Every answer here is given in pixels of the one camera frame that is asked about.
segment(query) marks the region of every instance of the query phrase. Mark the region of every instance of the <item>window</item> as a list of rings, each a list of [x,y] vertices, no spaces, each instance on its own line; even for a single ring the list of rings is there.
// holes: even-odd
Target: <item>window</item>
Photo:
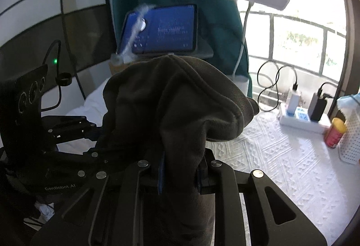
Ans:
[[[238,0],[242,21],[247,7],[247,1]],[[254,4],[246,29],[250,73],[257,72],[259,59],[296,66],[299,87],[304,90],[302,103],[307,108],[314,88],[317,90],[324,81],[339,82],[345,57],[345,37],[344,0],[290,0],[283,11]],[[274,79],[266,69],[262,73]],[[256,95],[256,80],[253,83]],[[326,92],[334,94],[335,90]]]

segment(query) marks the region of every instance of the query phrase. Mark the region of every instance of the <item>blue screen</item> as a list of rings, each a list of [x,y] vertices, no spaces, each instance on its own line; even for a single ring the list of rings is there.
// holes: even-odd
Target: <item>blue screen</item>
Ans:
[[[194,5],[154,8],[144,15],[145,28],[135,38],[133,53],[188,51],[194,46]],[[121,40],[121,52],[130,36],[138,13],[130,13]]]

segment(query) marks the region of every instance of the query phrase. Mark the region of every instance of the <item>clear plastic object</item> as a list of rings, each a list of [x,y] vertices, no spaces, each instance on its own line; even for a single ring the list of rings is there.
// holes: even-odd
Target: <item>clear plastic object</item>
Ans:
[[[114,66],[119,66],[123,63],[129,63],[135,61],[137,56],[133,53],[132,45],[135,41],[135,38],[142,31],[143,18],[144,15],[152,8],[154,5],[140,5],[134,11],[138,13],[137,19],[133,27],[131,28],[131,36],[125,45],[123,50],[120,50],[121,42],[119,42],[116,53],[111,54],[110,61]]]

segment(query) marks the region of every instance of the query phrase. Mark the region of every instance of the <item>red canister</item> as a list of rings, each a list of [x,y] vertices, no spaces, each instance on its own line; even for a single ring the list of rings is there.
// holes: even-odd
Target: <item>red canister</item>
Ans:
[[[330,148],[335,148],[346,130],[345,123],[340,118],[334,118],[324,136],[325,144]]]

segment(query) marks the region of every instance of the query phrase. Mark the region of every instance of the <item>yellow lid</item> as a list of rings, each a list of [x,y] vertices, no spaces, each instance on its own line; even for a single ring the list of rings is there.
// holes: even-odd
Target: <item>yellow lid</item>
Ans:
[[[340,132],[340,133],[345,133],[347,128],[346,125],[344,123],[344,121],[342,121],[340,118],[334,118],[332,121],[333,126]]]

